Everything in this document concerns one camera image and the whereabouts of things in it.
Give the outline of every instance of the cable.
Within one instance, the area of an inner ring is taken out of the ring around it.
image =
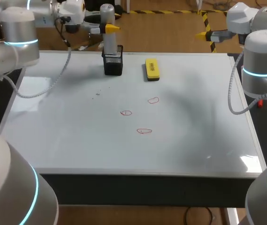
[[[231,71],[231,76],[230,76],[230,81],[229,81],[229,87],[228,87],[228,107],[229,107],[229,110],[234,114],[234,115],[241,115],[247,111],[249,111],[252,107],[254,107],[258,101],[262,100],[262,99],[265,99],[267,98],[267,93],[264,94],[264,95],[260,95],[258,98],[256,98],[255,100],[253,100],[250,105],[248,105],[245,109],[243,109],[242,111],[239,111],[239,112],[236,112],[232,109],[232,106],[231,106],[231,89],[232,89],[232,83],[233,83],[233,78],[234,78],[234,75],[235,75],[235,72],[236,72],[236,67],[239,63],[239,61],[241,60],[241,57],[243,56],[244,54],[244,51],[242,51],[242,53],[238,56],[233,68],[232,68],[232,71]]]
[[[58,30],[58,27],[57,27],[57,24],[56,24],[56,21],[57,20],[61,20],[61,31],[59,31]],[[71,47],[71,44],[68,42],[68,40],[63,36],[63,34],[62,34],[62,26],[65,24],[65,22],[67,22],[68,20],[69,20],[70,18],[62,18],[62,17],[57,17],[55,20],[54,20],[54,26],[55,26],[55,28],[56,28],[56,30],[57,30],[57,32],[58,32],[58,34],[59,34],[59,36],[62,38],[62,40],[63,40],[63,42],[66,44],[66,46],[68,47],[68,48],[70,48]]]
[[[212,211],[211,211],[208,207],[205,207],[205,208],[207,209],[207,211],[208,211],[208,213],[209,213],[209,216],[210,216],[209,225],[211,225],[211,224],[213,223],[213,219],[214,219],[214,217],[213,217],[213,213],[212,213]],[[188,207],[188,208],[186,209],[185,213],[184,213],[184,216],[183,216],[183,225],[188,225],[188,222],[187,222],[187,213],[188,213],[188,211],[189,211],[190,209],[191,209],[191,208]]]
[[[16,92],[16,95],[17,95],[18,97],[21,97],[21,98],[35,98],[35,97],[41,96],[41,95],[46,94],[47,92],[49,92],[49,91],[56,85],[56,83],[59,81],[59,79],[61,78],[62,74],[64,73],[64,71],[66,70],[66,68],[67,68],[67,66],[68,66],[68,64],[69,64],[69,61],[70,61],[70,59],[71,59],[71,53],[72,53],[72,50],[71,50],[71,48],[69,47],[69,48],[68,48],[68,58],[67,58],[66,63],[65,63],[64,66],[63,66],[63,69],[62,69],[61,73],[59,74],[59,76],[56,78],[56,80],[54,81],[54,83],[53,83],[50,87],[48,87],[47,89],[43,90],[42,92],[40,92],[40,93],[38,93],[38,94],[35,94],[35,95],[29,95],[29,96],[27,96],[27,95],[23,95],[23,94],[21,94],[21,93],[19,92],[19,90],[17,89],[17,87],[15,86],[15,84],[13,83],[13,81],[12,81],[7,75],[4,75],[4,76],[2,76],[2,77],[3,77],[4,79],[6,79],[6,80],[10,83],[11,87],[12,87],[13,90]]]
[[[257,0],[255,0],[255,3],[256,3],[256,5],[257,5],[258,7],[263,8],[263,7],[257,2]]]
[[[226,2],[216,2],[216,3],[203,1],[203,3],[213,6],[214,10],[228,11],[232,7],[231,4],[237,2],[233,0],[227,0]]]

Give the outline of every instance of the floor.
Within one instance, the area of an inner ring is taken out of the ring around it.
[[[131,0],[131,10],[192,10],[188,0]],[[242,0],[250,7],[256,7],[255,0]],[[263,5],[267,0],[258,0]],[[204,4],[203,10],[212,9]],[[226,29],[223,13],[209,13],[208,21],[212,30]],[[116,22],[121,27],[117,42],[126,52],[173,52],[210,53],[210,45],[195,39],[205,31],[202,16],[197,14],[124,14]],[[100,37],[89,38],[85,31],[75,35],[65,34],[74,48],[93,45],[88,50],[97,50]],[[55,29],[38,29],[41,50],[65,50]],[[216,44],[217,53],[239,53],[241,48],[237,37]],[[183,225],[185,207],[145,206],[61,206],[58,225]],[[212,208],[212,225],[224,225],[223,209]],[[245,215],[240,209],[239,217]],[[187,214],[188,225],[207,225],[209,215],[205,208],[193,208]]]

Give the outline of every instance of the red drawing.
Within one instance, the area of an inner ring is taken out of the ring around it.
[[[155,104],[155,103],[158,103],[159,101],[160,99],[158,97],[154,97],[148,100],[150,104]]]
[[[129,111],[129,110],[125,110],[125,111],[122,111],[121,114],[122,114],[123,116],[130,116],[130,115],[132,114],[132,112]]]
[[[152,130],[150,129],[145,129],[145,128],[141,128],[141,129],[137,129],[137,132],[139,132],[140,134],[149,134],[152,132]]]

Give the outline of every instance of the black cable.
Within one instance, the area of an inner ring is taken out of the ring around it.
[[[212,223],[213,223],[213,219],[214,219],[214,217],[213,217],[213,213],[211,212],[211,210],[210,210],[208,207],[205,207],[205,208],[207,209],[207,211],[208,211],[208,213],[209,213],[209,216],[210,216],[209,225],[212,225]],[[188,208],[186,209],[185,213],[184,213],[184,216],[183,216],[183,225],[188,225],[188,222],[187,222],[187,213],[188,213],[188,211],[189,211],[190,209],[191,209],[191,208],[188,207]]]
[[[59,31],[58,30],[58,27],[57,27],[57,20],[61,20],[61,31]],[[62,20],[62,18],[60,18],[60,17],[58,17],[58,18],[56,18],[55,20],[54,20],[54,26],[55,26],[55,28],[56,28],[56,30],[57,30],[57,32],[58,32],[58,34],[59,34],[59,36],[62,38],[62,40],[63,40],[63,42],[65,43],[65,45],[68,47],[68,48],[70,48],[71,47],[71,44],[69,43],[69,41],[63,36],[63,34],[62,34],[62,26],[64,25],[64,23],[65,23],[65,21],[64,20]]]
[[[216,2],[216,3],[203,1],[203,3],[213,6],[214,10],[228,11],[232,7],[231,4],[237,2],[233,0],[227,0],[226,2]]]
[[[258,7],[263,8],[263,7],[257,2],[257,0],[255,0],[255,3],[256,3],[256,5],[257,5]]]

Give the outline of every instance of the white table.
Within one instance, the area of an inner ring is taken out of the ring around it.
[[[49,86],[66,57],[42,52],[20,91]],[[158,60],[159,81],[146,80],[146,58]],[[105,76],[99,52],[73,52],[51,93],[12,97],[1,135],[41,174],[254,179],[266,168],[250,114],[228,109],[232,57],[127,52],[123,60],[122,76]],[[246,102],[235,79],[232,105],[241,110]]]

